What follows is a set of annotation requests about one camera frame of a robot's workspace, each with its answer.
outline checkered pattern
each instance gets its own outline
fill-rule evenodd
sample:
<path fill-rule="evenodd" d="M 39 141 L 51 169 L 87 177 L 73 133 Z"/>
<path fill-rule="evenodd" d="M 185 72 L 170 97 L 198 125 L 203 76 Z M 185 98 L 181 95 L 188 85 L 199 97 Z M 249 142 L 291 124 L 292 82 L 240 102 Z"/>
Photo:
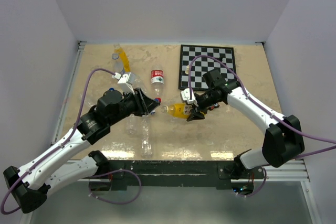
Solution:
<path fill-rule="evenodd" d="M 188 75 L 185 73 L 186 66 L 191 63 L 195 56 L 199 55 L 209 55 L 221 60 L 226 66 L 236 72 L 233 48 L 181 45 L 179 89 L 184 90 L 188 87 Z M 191 68 L 191 85 L 193 90 L 205 91 L 208 89 L 202 76 L 214 68 L 220 70 L 220 73 L 226 81 L 234 78 L 234 75 L 229 73 L 227 69 L 222 67 L 218 62 L 201 57 L 194 62 Z"/>

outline marble table surface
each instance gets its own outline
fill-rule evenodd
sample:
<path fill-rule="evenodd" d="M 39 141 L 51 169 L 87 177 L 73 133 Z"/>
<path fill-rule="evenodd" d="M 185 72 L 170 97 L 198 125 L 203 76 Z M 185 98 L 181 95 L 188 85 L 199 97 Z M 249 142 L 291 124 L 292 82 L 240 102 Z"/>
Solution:
<path fill-rule="evenodd" d="M 127 53 L 131 71 L 143 80 L 151 94 L 150 72 L 154 63 L 163 66 L 164 94 L 162 104 L 180 102 L 178 75 L 180 45 L 121 45 Z M 214 45 L 234 48 L 237 73 L 245 87 L 256 98 L 281 112 L 264 49 L 261 45 Z M 86 78 L 95 68 L 113 70 L 111 55 L 113 45 L 86 45 L 75 79 L 67 115 L 62 130 L 64 135 L 75 122 L 80 95 Z M 97 100 L 109 88 L 118 89 L 117 82 L 105 72 L 96 72 L 89 84 L 88 99 Z M 135 135 L 126 131 L 128 120 L 111 127 L 111 133 L 73 159 L 82 159 L 93 150 L 100 150 L 108 159 L 152 160 L 232 160 L 234 156 L 263 143 L 263 133 L 236 109 L 220 104 L 210 111 L 205 120 L 186 122 L 160 112 L 150 117 L 150 142 L 152 156 L 141 155 L 141 118 Z"/>

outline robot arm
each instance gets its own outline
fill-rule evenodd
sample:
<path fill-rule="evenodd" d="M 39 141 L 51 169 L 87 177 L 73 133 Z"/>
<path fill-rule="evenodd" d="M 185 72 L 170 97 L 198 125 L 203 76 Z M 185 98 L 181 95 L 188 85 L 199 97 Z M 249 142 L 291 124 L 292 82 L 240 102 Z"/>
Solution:
<path fill-rule="evenodd" d="M 108 161 L 99 151 L 91 152 L 87 157 L 71 165 L 65 163 L 109 134 L 112 125 L 131 114 L 148 115 L 160 105 L 159 102 L 148 98 L 140 88 L 125 93 L 131 86 L 127 84 L 129 75 L 124 76 L 119 80 L 124 82 L 121 85 L 124 93 L 121 94 L 116 90 L 106 91 L 98 99 L 97 105 L 80 118 L 75 132 L 67 143 L 64 144 L 64 140 L 71 135 L 73 129 L 59 143 L 33 161 L 19 168 L 10 166 L 4 171 L 8 188 L 21 179 L 12 190 L 12 195 L 23 213 L 37 209 L 45 202 L 47 196 L 78 179 L 107 172 Z"/>
<path fill-rule="evenodd" d="M 248 117 L 265 135 L 262 148 L 246 151 L 235 158 L 238 170 L 247 170 L 263 165 L 280 167 L 305 150 L 302 136 L 294 133 L 275 119 L 275 117 L 282 119 L 286 124 L 301 131 L 300 122 L 295 116 L 285 117 L 272 110 L 247 90 L 248 96 L 246 96 L 238 81 L 226 82 L 216 69 L 204 74 L 203 78 L 209 91 L 202 95 L 192 94 L 191 96 L 189 89 L 181 92 L 181 100 L 193 105 L 192 113 L 187 121 L 204 119 L 202 111 L 215 103 L 224 102 Z M 270 115 L 253 103 L 249 97 L 269 111 Z"/>

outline yellow liquid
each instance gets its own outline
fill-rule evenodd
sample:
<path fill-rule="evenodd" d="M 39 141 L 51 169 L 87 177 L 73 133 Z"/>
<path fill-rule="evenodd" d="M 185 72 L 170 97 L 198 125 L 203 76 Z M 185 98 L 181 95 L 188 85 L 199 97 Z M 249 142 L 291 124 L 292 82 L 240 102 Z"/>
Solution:
<path fill-rule="evenodd" d="M 120 57 L 122 63 L 124 64 L 125 72 L 130 72 L 131 71 L 130 62 L 127 58 L 127 55 L 126 55 L 124 49 L 122 49 L 122 47 L 119 47 L 119 48 L 116 48 L 114 50 L 114 52 L 119 54 L 119 57 Z"/>
<path fill-rule="evenodd" d="M 163 110 L 165 110 L 165 113 L 172 115 L 175 118 L 187 119 L 191 113 L 191 105 L 176 103 L 173 105 L 164 106 Z"/>

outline plastic bottle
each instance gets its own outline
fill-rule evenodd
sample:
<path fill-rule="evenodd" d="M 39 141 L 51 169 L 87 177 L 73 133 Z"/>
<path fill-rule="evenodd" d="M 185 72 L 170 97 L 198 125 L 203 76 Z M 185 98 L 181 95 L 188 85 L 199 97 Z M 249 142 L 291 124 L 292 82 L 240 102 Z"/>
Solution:
<path fill-rule="evenodd" d="M 150 117 L 150 115 L 141 117 L 141 156 L 146 158 L 153 156 Z"/>
<path fill-rule="evenodd" d="M 161 111 L 172 115 L 175 118 L 187 119 L 191 113 L 192 106 L 184 103 L 176 103 L 169 106 L 162 106 Z"/>
<path fill-rule="evenodd" d="M 112 64 L 113 64 L 113 71 L 115 73 L 119 73 L 121 75 L 125 73 L 124 64 L 122 63 L 122 60 L 120 59 L 118 53 L 112 54 Z"/>
<path fill-rule="evenodd" d="M 114 44 L 114 53 L 119 54 L 119 57 L 122 63 L 124 64 L 125 72 L 130 72 L 131 71 L 130 62 L 127 58 L 124 49 L 122 49 L 122 47 L 119 44 Z"/>
<path fill-rule="evenodd" d="M 143 84 L 141 78 L 136 75 L 134 83 L 133 83 L 133 88 L 141 88 L 141 90 L 146 94 L 147 89 L 145 85 Z M 136 135 L 138 132 L 139 128 L 139 120 L 140 118 L 138 116 L 135 116 L 131 114 L 127 120 L 126 120 L 126 132 L 130 135 Z"/>
<path fill-rule="evenodd" d="M 161 65 L 153 65 L 151 71 L 151 84 L 154 92 L 155 99 L 161 102 L 161 96 L 163 93 L 163 70 Z"/>

